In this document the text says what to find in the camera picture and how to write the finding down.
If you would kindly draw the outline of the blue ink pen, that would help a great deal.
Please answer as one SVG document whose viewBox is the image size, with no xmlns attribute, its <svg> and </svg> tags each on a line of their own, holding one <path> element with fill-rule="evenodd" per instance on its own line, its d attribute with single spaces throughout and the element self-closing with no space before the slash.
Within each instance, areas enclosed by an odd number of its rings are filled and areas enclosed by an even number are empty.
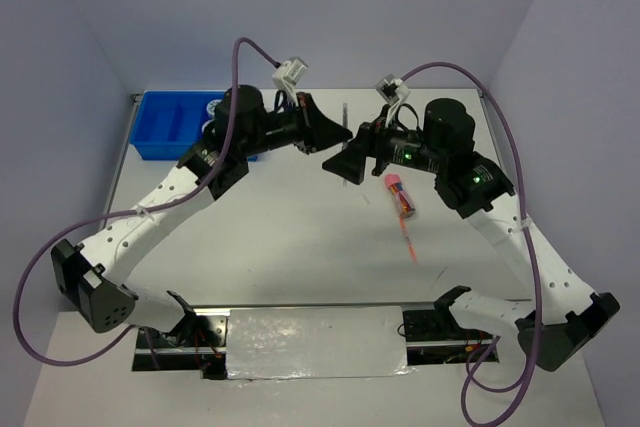
<svg viewBox="0 0 640 427">
<path fill-rule="evenodd" d="M 342 104 L 342 126 L 348 128 L 348 104 Z"/>
</svg>

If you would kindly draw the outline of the blue white round tub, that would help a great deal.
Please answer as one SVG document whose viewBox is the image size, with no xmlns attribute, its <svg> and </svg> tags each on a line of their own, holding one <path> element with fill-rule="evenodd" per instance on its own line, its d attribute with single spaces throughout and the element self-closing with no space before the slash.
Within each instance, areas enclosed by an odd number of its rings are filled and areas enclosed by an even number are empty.
<svg viewBox="0 0 640 427">
<path fill-rule="evenodd" d="M 215 116 L 216 107 L 221 103 L 221 99 L 211 100 L 206 105 L 206 113 L 209 118 L 213 118 Z"/>
</svg>

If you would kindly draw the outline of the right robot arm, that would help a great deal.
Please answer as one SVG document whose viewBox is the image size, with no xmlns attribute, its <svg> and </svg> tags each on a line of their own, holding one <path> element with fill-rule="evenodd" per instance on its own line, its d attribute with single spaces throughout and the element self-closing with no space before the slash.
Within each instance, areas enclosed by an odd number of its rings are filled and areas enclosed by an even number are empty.
<svg viewBox="0 0 640 427">
<path fill-rule="evenodd" d="M 475 150 L 475 121 L 465 106 L 438 98 L 425 107 L 417 130 L 386 127 L 382 117 L 360 125 L 347 147 L 322 167 L 359 185 L 366 161 L 373 175 L 389 165 L 429 172 L 444 204 L 466 220 L 532 290 L 529 302 L 487 297 L 454 287 L 435 302 L 436 330 L 457 338 L 466 329 L 513 337 L 539 368 L 554 372 L 593 339 L 619 311 L 610 293 L 581 280 L 533 221 L 519 210 L 516 190 L 492 160 Z"/>
</svg>

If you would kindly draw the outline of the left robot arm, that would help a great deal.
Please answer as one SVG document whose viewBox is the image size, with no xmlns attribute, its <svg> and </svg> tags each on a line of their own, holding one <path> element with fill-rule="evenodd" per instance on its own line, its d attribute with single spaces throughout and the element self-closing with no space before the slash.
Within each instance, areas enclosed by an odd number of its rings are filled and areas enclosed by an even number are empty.
<svg viewBox="0 0 640 427">
<path fill-rule="evenodd" d="M 294 145 L 313 154 L 350 140 L 351 132 L 326 117 L 305 92 L 279 111 L 264 106 L 259 89 L 229 89 L 212 120 L 130 216 L 106 225 L 76 245 L 51 250 L 59 290 L 96 333 L 130 324 L 150 327 L 172 345 L 189 343 L 199 329 L 193 308 L 176 292 L 153 293 L 129 278 L 172 231 L 208 208 L 249 172 L 248 159 Z"/>
</svg>

